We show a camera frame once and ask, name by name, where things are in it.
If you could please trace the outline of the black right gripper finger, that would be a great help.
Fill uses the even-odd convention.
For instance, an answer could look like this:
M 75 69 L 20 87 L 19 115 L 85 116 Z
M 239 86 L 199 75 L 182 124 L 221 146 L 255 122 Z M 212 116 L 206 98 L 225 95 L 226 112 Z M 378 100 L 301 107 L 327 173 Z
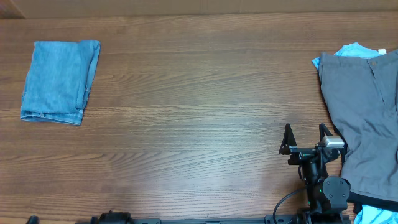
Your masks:
M 331 144 L 333 142 L 334 135 L 329 131 L 325 124 L 319 124 L 319 132 L 321 144 Z
M 290 124 L 285 125 L 284 137 L 279 149 L 279 154 L 290 155 L 297 149 L 297 143 Z

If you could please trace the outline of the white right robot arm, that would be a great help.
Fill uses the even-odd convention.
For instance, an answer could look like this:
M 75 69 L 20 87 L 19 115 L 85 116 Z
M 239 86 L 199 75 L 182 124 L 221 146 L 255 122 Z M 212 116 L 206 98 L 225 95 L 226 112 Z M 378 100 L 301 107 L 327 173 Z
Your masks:
M 351 184 L 344 178 L 330 176 L 326 163 L 342 156 L 346 152 L 346 143 L 340 136 L 333 135 L 322 123 L 319 125 L 320 142 L 313 148 L 299 148 L 290 124 L 285 125 L 284 137 L 279 154 L 288 155 L 288 165 L 298 166 L 302 189 L 282 198 L 274 207 L 274 223 L 350 223 L 343 211 L 348 208 Z M 290 218 L 278 218 L 277 209 L 291 196 L 305 192 L 308 207 L 301 208 Z

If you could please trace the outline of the grey trousers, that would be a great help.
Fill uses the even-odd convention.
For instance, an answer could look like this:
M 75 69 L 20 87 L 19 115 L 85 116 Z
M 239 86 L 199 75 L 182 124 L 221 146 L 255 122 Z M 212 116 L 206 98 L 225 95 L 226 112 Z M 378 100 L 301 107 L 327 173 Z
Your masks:
M 341 176 L 353 193 L 397 200 L 397 51 L 374 58 L 320 56 L 330 118 L 348 152 Z

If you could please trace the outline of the light blue garment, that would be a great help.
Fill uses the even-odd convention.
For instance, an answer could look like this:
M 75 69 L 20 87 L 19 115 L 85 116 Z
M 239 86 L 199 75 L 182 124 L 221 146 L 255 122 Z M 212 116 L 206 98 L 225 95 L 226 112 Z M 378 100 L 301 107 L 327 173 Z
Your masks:
M 339 67 L 369 67 L 369 60 L 387 54 L 386 49 L 373 50 L 355 42 L 342 46 L 333 55 L 321 54 L 312 60 L 317 70 L 329 65 Z

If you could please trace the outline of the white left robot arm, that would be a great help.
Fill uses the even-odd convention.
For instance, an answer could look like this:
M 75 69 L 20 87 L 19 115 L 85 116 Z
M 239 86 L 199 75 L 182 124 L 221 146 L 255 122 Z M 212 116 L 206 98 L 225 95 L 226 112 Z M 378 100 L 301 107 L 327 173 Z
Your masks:
M 100 217 L 92 217 L 89 224 L 132 224 L 134 221 L 130 213 L 112 212 L 102 213 Z

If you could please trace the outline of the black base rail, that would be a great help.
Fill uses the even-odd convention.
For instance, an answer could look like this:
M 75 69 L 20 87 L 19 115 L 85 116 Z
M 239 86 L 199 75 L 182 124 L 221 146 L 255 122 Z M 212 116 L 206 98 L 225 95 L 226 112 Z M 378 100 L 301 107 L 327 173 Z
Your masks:
M 299 223 L 295 215 L 277 215 L 277 223 L 294 224 Z M 132 224 L 273 224 L 272 215 L 264 218 L 222 218 L 222 219 L 185 219 L 185 220 L 161 220 L 158 218 L 130 219 L 128 221 L 104 221 L 98 217 L 92 217 L 90 221 L 76 222 L 76 224 L 99 224 L 99 223 L 132 223 Z M 343 223 L 349 224 L 351 220 L 348 215 L 343 216 Z

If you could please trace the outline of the light blue denim jeans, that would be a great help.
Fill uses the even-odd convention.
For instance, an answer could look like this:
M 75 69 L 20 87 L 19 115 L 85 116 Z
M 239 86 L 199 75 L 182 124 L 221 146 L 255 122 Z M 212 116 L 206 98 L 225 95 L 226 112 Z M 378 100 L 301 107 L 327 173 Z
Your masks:
M 101 43 L 36 41 L 22 94 L 21 120 L 79 126 Z

